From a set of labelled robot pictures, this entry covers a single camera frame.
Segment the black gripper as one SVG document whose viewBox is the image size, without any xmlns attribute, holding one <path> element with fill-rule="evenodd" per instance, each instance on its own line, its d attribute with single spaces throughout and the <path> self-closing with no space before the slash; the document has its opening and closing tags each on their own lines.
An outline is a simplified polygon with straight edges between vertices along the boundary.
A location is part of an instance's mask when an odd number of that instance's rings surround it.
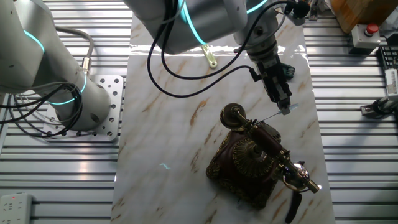
<svg viewBox="0 0 398 224">
<path fill-rule="evenodd" d="M 278 58 L 256 62 L 264 87 L 272 102 L 279 104 L 283 115 L 290 113 L 292 93 L 285 78 L 282 63 Z"/>
</svg>

